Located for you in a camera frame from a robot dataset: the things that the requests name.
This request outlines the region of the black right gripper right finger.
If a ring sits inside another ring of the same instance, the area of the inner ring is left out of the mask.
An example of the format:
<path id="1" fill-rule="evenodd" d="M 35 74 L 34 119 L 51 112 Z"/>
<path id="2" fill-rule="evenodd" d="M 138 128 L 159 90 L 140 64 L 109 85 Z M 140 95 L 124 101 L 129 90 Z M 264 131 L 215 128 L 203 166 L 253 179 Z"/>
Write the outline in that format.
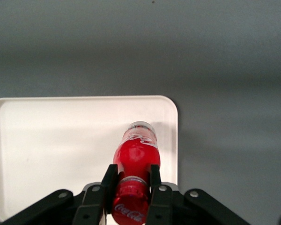
<path id="1" fill-rule="evenodd" d="M 147 225 L 247 225 L 248 222 L 213 198 L 193 188 L 181 194 L 172 183 L 161 182 L 158 165 L 151 165 L 152 197 Z"/>

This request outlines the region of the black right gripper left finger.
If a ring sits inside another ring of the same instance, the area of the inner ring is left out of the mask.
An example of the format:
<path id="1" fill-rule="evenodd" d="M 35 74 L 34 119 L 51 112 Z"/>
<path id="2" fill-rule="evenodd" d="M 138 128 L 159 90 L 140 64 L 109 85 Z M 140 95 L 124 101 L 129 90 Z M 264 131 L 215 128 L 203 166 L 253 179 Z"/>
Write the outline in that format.
<path id="1" fill-rule="evenodd" d="M 118 166 L 111 164 L 101 182 L 87 184 L 78 195 L 60 189 L 47 195 L 2 225 L 105 225 Z"/>

